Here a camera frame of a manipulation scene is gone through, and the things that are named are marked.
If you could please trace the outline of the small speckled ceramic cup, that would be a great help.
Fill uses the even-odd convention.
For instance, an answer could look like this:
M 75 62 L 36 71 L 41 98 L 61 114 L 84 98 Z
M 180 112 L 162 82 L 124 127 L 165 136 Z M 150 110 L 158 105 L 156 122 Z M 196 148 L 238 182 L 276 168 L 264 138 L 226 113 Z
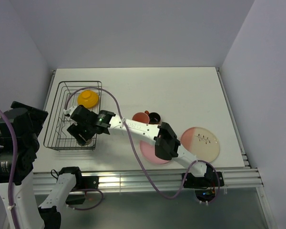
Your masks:
M 90 145 L 93 141 L 93 138 L 88 139 L 88 140 L 84 140 L 82 143 L 80 143 L 81 146 L 87 146 Z

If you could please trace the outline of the yellow bowl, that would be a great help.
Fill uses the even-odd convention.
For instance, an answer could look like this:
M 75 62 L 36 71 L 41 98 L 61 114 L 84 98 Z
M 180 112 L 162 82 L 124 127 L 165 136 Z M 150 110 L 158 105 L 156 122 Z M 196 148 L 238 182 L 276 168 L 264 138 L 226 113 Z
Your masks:
M 95 91 L 84 90 L 78 95 L 77 105 L 92 110 L 98 104 L 99 99 L 100 97 Z

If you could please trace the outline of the red and black mug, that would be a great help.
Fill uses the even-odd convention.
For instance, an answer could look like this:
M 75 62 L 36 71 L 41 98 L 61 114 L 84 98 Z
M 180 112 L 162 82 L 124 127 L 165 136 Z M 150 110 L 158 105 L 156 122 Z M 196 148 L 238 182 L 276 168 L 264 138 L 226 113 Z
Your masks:
M 161 116 L 158 113 L 156 112 L 150 113 L 149 111 L 145 111 L 144 113 L 149 117 L 149 124 L 156 125 L 161 122 Z

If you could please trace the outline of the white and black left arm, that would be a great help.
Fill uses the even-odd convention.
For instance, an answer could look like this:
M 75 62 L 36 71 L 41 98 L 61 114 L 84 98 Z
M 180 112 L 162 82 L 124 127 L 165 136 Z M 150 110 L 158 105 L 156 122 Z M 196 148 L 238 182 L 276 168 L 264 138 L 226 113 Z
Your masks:
M 48 112 L 14 101 L 0 110 L 0 197 L 12 229 L 59 229 L 72 190 L 83 186 L 78 167 L 64 167 L 47 199 L 36 204 L 33 162 Z

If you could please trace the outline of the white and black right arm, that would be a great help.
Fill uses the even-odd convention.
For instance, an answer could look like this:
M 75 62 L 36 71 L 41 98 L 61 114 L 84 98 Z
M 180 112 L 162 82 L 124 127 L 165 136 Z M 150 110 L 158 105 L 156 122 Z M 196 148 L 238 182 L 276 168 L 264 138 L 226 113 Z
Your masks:
M 105 110 L 97 114 L 82 105 L 66 108 L 63 113 L 72 120 L 67 131 L 81 146 L 87 144 L 94 135 L 132 137 L 154 146 L 156 157 L 167 161 L 173 160 L 189 169 L 189 172 L 197 177 L 200 185 L 207 186 L 213 181 L 213 174 L 207 170 L 206 163 L 199 161 L 181 144 L 168 123 L 144 124 Z

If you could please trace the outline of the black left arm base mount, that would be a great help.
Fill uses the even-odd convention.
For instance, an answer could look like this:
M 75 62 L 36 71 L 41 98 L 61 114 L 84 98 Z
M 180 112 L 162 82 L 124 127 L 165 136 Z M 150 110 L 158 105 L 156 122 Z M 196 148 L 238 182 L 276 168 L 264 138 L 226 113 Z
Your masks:
M 98 176 L 83 176 L 79 167 L 63 167 L 59 172 L 55 169 L 51 170 L 51 176 L 58 180 L 59 175 L 71 173 L 76 176 L 76 186 L 73 190 L 79 189 L 97 189 L 99 185 Z M 81 205 L 84 203 L 84 197 L 87 196 L 87 191 L 84 194 L 70 194 L 66 199 L 66 204 Z

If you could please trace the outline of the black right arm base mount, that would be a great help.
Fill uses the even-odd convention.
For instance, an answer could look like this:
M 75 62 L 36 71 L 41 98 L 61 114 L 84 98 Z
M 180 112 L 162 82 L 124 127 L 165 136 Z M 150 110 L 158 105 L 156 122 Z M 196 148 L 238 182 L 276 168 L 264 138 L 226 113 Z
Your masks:
M 216 189 L 225 185 L 221 172 L 210 172 L 204 177 L 195 177 L 188 173 L 183 188 L 194 189 L 196 198 L 201 202 L 212 201 L 216 196 Z

